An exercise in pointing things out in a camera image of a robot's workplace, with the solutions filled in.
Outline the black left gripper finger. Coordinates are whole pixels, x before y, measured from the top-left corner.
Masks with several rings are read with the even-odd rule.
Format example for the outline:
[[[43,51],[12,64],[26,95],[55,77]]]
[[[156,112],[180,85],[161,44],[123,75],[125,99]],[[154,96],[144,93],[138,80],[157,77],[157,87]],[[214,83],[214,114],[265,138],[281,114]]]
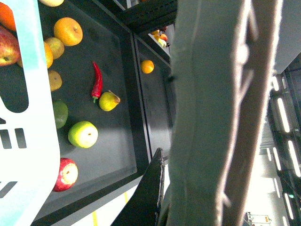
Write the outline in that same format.
[[[164,197],[163,149],[153,155],[135,192],[112,222],[113,226],[157,226]]]

